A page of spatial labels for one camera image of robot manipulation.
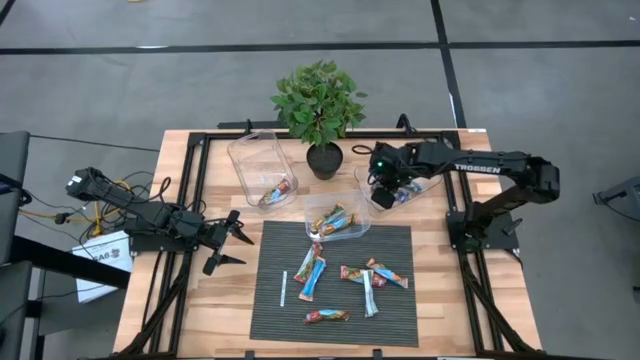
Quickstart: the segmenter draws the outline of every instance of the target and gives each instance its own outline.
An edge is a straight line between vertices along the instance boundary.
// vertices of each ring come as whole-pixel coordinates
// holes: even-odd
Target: potted plant
[[[311,144],[307,163],[322,180],[331,179],[340,164],[342,150],[333,143],[344,137],[347,126],[360,126],[365,119],[363,105],[355,103],[352,95],[356,83],[336,64],[322,60],[309,67],[300,66],[289,77],[278,80],[279,95],[272,96],[278,110],[278,120],[289,127],[291,136]]]

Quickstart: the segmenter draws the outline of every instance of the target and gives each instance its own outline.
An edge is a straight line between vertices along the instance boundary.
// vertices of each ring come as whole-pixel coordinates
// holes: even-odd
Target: green leaves
[[[365,119],[364,106],[354,99],[367,94],[356,93],[355,81],[338,70],[333,61],[299,66],[290,76],[278,80],[276,87],[279,94],[270,99],[278,120],[302,142],[324,146],[344,137],[347,126],[360,126]]]

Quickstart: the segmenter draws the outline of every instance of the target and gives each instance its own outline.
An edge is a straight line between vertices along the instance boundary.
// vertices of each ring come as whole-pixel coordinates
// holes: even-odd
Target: white paper
[[[73,254],[87,259],[93,257],[93,259],[103,264],[127,272],[131,272],[133,269],[133,260],[129,254],[129,235],[124,231],[91,239],[84,244],[84,247],[86,251],[82,246],[74,247],[72,249]],[[113,286],[100,286],[102,284],[81,279],[76,279],[76,285],[78,287],[78,302],[80,303],[87,303],[117,289]]]

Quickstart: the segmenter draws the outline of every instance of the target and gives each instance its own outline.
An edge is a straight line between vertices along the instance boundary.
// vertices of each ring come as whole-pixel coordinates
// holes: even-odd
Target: black flower pot
[[[342,164],[342,150],[334,143],[323,146],[312,145],[307,151],[307,163],[320,180],[329,180]]]

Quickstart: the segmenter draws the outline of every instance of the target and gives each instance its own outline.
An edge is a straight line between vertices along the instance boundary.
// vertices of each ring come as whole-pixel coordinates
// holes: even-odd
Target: black metal frame
[[[425,139],[432,138],[438,140],[447,140],[455,147],[460,146],[459,135],[457,131],[417,131],[411,128],[408,121],[402,121],[402,117],[398,121],[398,128],[403,127],[404,131],[354,131],[347,133],[346,138],[349,139]],[[207,161],[209,156],[210,143],[214,140],[234,140],[244,136],[250,127],[250,122],[247,123],[247,128],[245,132],[239,131],[234,133],[191,133],[188,139],[187,152],[185,155],[184,167],[182,170],[182,178],[180,181],[180,188],[178,191],[178,203],[184,205],[186,202],[186,193],[187,187],[190,180],[191,168],[193,166],[193,158],[195,154],[196,146],[200,145],[202,147],[200,153],[200,159],[198,163],[198,172],[196,176],[196,184],[195,190],[192,200],[195,208],[194,211],[199,211],[200,200],[202,199],[202,194],[204,190],[204,179],[205,173],[207,170]],[[287,132],[279,132],[276,133],[278,139],[291,139],[292,137]],[[455,197],[455,189],[453,185],[453,180],[450,173],[446,173],[443,175],[444,177],[444,185],[447,191],[447,200],[449,203],[449,211],[454,212],[458,211],[458,206],[456,204]],[[460,183],[462,186],[462,193],[465,199],[465,203],[468,205],[471,203],[471,191],[469,188],[469,182],[464,173],[460,173]],[[463,249],[457,249],[458,260],[462,269],[462,265],[465,262],[468,262],[467,254]],[[484,259],[483,251],[480,250],[476,254],[476,261],[478,272],[480,274],[483,291],[492,299],[491,287],[489,283],[489,275],[487,271],[486,261]],[[186,253],[183,257],[183,266],[187,264],[190,266],[192,260],[192,253]],[[160,299],[162,299],[166,295],[166,290],[169,288],[170,279],[173,275],[173,268],[175,265],[175,253],[169,253],[165,262],[165,271],[162,278],[162,283],[160,285]],[[469,312],[469,321],[471,325],[471,334],[474,343],[474,349],[476,354],[480,354],[484,351],[484,343],[482,338],[482,333],[480,329],[480,321],[478,318],[478,312],[476,308],[475,298],[472,289],[466,284],[463,283],[465,300],[467,309]],[[178,353],[178,345],[180,341],[180,331],[182,328],[182,319],[184,316],[184,307],[186,300],[186,289],[183,289],[177,297],[176,300],[176,310],[173,317],[173,324],[171,328],[171,337],[169,341],[169,353],[177,354]],[[494,322],[490,319],[491,326],[491,336],[494,343],[494,349],[497,351],[502,351],[502,339],[500,337],[500,333],[495,326]],[[159,342],[160,342],[160,333],[161,326],[156,329],[156,333],[152,337],[151,347],[149,349],[150,353],[158,352]]]

